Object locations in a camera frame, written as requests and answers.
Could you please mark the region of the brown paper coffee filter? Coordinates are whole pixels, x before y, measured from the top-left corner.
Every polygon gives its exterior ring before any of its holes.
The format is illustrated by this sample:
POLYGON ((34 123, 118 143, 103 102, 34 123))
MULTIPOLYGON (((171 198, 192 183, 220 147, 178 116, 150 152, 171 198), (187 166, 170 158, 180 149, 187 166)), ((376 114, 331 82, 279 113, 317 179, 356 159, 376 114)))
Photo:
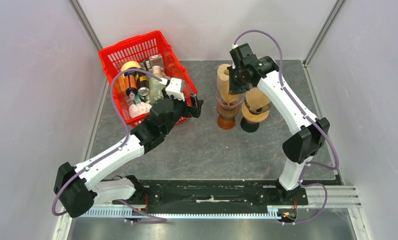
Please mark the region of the brown paper coffee filter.
POLYGON ((257 87, 250 89, 246 93, 244 104, 253 115, 266 113, 271 108, 270 99, 257 87))

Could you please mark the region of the clear pink plastic cone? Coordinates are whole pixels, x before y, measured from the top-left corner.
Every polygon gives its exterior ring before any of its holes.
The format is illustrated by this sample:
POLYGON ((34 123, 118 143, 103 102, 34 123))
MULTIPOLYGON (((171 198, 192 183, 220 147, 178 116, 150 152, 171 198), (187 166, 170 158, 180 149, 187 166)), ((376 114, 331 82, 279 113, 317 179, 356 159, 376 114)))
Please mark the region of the clear pink plastic cone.
POLYGON ((223 102, 223 100, 221 98, 221 95, 219 93, 219 90, 216 91, 216 99, 217 99, 218 103, 222 106, 223 109, 231 110, 231 109, 239 106, 243 102, 244 94, 243 94, 243 97, 241 98, 241 100, 236 105, 226 105, 226 104, 224 104, 224 102, 223 102))

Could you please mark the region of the amber glass carafe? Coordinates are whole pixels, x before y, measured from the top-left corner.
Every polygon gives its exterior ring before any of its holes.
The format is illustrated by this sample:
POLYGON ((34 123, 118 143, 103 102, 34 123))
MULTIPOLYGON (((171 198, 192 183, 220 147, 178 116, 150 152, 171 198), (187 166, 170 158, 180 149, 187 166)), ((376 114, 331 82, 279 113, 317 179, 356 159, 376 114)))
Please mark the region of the amber glass carafe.
POLYGON ((217 125, 221 129, 230 130, 235 126, 235 117, 239 112, 239 106, 235 106, 233 108, 224 108, 221 105, 217 105, 216 107, 218 118, 217 125))

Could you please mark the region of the light wooden ring holder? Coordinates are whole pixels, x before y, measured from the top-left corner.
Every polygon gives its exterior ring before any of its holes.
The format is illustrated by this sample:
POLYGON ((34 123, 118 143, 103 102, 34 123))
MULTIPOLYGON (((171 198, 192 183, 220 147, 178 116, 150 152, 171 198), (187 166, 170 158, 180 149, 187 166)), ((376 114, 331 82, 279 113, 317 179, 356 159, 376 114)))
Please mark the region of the light wooden ring holder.
POLYGON ((252 114, 244 103, 241 105, 241 112, 243 117, 250 123, 263 122, 270 114, 269 110, 260 114, 252 114))

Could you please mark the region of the red plastic basket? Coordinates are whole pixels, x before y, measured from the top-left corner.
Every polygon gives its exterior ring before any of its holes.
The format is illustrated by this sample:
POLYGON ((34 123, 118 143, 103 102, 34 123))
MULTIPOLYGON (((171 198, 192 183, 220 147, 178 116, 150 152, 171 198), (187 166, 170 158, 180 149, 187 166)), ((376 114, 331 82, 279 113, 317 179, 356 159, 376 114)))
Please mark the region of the red plastic basket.
POLYGON ((165 73, 170 77, 184 80, 183 93, 187 104, 192 105, 190 95, 197 94, 197 89, 162 32, 155 30, 125 39, 101 49, 98 54, 109 84, 112 84, 114 77, 126 62, 141 62, 150 56, 161 54, 165 73))

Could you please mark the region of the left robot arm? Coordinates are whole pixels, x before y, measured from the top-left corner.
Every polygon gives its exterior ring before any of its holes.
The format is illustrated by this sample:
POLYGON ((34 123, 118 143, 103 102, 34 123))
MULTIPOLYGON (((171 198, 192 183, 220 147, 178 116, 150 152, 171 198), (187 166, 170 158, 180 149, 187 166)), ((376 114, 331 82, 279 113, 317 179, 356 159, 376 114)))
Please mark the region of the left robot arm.
POLYGON ((56 197, 52 213, 61 215, 55 210, 57 202, 65 208, 63 214, 69 214, 72 218, 83 215, 99 202, 128 200, 131 204, 140 203, 144 191, 131 179, 103 179, 125 163, 160 145, 180 118, 199 118, 204 102, 194 93, 189 98, 191 104, 173 96, 158 100, 149 115, 115 145, 77 165, 72 166, 69 162, 60 165, 53 188, 56 197))

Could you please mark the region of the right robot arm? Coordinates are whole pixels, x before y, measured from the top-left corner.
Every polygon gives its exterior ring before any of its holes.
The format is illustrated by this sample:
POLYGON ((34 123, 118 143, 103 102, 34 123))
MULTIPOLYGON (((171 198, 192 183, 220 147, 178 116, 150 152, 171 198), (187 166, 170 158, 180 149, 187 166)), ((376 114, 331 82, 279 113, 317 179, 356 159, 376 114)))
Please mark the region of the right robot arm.
POLYGON ((291 137, 282 144, 287 157, 276 182, 275 198, 283 205, 295 199, 304 166, 312 160, 328 137, 329 121, 318 118, 295 95, 284 80, 281 68, 269 57, 234 57, 228 68, 231 93, 250 93, 253 86, 266 95, 284 118, 291 137))

